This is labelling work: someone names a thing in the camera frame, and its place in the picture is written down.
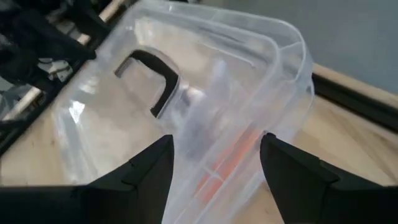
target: gray wall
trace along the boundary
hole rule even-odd
[[[295,25],[316,63],[398,93],[397,0],[203,0]]]

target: container handle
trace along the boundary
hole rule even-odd
[[[122,64],[120,64],[119,68],[115,71],[117,77],[121,76],[121,70],[123,70],[125,64],[127,64],[127,61],[130,58],[139,60],[149,69],[163,76],[166,80],[166,85],[162,95],[157,103],[150,109],[152,115],[154,115],[155,118],[158,118],[163,107],[167,104],[169,98],[171,98],[174,94],[174,89],[178,84],[178,75],[165,62],[163,62],[154,54],[151,54],[145,50],[135,50],[123,61]]]

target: clear plastic container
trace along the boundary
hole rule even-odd
[[[173,70],[173,85],[157,70],[164,65],[133,52]],[[163,222],[228,223],[264,181],[259,139],[273,132],[289,141],[305,120],[311,73],[305,42],[288,23],[141,1],[57,100],[65,183],[91,182],[173,134]]]

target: transparent plastic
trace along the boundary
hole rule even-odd
[[[135,50],[178,74],[166,80]],[[311,107],[312,59],[300,32],[276,19],[167,1],[141,1],[57,100],[65,183],[105,175],[164,134],[175,167],[164,223],[228,223],[264,176],[259,140],[290,141]]]

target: plastic container lid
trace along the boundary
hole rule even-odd
[[[57,100],[64,184],[91,182],[173,134],[163,222],[229,222],[264,181],[257,140],[300,129],[311,73],[300,32],[283,21],[141,1]]]

